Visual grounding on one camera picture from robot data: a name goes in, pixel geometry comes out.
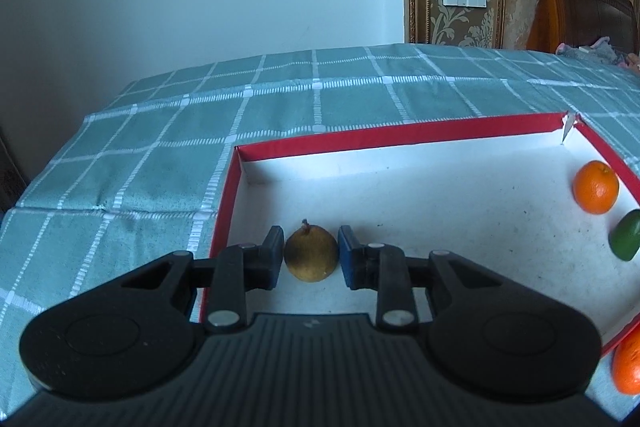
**green fruit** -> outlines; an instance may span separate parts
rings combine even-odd
[[[301,281],[321,281],[329,277],[338,264],[338,243],[325,229],[303,219],[302,226],[287,239],[284,262]]]
[[[609,233],[609,246],[622,261],[631,261],[640,248],[640,209],[632,210],[620,219]]]

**green avocado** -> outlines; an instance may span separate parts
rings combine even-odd
[[[622,261],[631,261],[640,248],[640,208],[620,219],[609,233],[609,246]]]

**ribbed black surface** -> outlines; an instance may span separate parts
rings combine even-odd
[[[494,403],[440,375],[410,337],[367,315],[258,315],[242,333],[207,339],[170,383],[111,403],[40,393],[9,427],[615,425],[584,397]]]

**red and white box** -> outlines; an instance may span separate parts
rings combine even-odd
[[[640,255],[629,263],[607,236],[640,201],[640,180],[578,117],[562,140],[562,113],[406,124],[242,145],[234,150],[211,255],[285,238],[302,219],[334,235],[350,225],[361,243],[408,257],[450,250],[586,314],[607,353],[640,321]],[[574,201],[575,173],[609,164],[620,195],[604,215]],[[424,290],[414,294],[431,319]],[[347,288],[340,267],[318,283],[282,266],[271,292],[247,293],[254,312],[375,316],[376,293]]]

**silver screw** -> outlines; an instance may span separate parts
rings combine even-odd
[[[231,310],[218,310],[210,313],[207,320],[216,327],[233,326],[240,320],[240,315]]]
[[[390,310],[382,315],[382,320],[389,326],[402,327],[411,324],[415,315],[407,310]]]

